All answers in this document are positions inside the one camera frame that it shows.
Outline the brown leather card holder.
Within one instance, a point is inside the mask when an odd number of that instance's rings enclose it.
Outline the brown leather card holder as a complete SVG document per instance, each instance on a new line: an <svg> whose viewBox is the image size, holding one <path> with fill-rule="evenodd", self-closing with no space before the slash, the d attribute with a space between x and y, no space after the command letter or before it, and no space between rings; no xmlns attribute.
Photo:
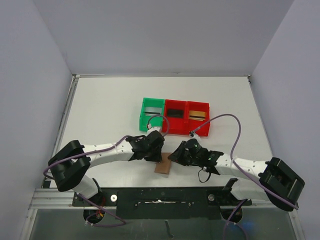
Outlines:
<svg viewBox="0 0 320 240"><path fill-rule="evenodd" d="M161 162L157 162L154 172L157 174L168 175L171 170L172 161L169 159L169 152L163 152L161 154Z"/></svg>

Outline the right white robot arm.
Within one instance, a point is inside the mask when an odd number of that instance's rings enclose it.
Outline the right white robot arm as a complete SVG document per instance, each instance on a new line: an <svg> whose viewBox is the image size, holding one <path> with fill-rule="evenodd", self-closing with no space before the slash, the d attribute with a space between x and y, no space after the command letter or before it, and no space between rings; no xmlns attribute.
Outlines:
<svg viewBox="0 0 320 240"><path fill-rule="evenodd" d="M202 147L192 138L182 141L168 159L182 166L200 167L210 175L250 180L259 187L249 188L238 183L231 190L238 200L266 200L287 212L299 208L298 199L305 181L280 158L272 157L267 161L232 159L226 153Z"/></svg>

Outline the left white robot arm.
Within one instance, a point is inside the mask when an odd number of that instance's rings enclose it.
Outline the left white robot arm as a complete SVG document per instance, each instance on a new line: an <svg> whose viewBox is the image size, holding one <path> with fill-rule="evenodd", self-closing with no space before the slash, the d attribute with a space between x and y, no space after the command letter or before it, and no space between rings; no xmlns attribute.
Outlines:
<svg viewBox="0 0 320 240"><path fill-rule="evenodd" d="M164 142L157 130L147 135L125 135L117 142L100 145L72 140L49 160L43 174L55 182L59 192L72 190L91 199L100 195L101 190L98 182L86 175L88 169L118 161L160 162Z"/></svg>

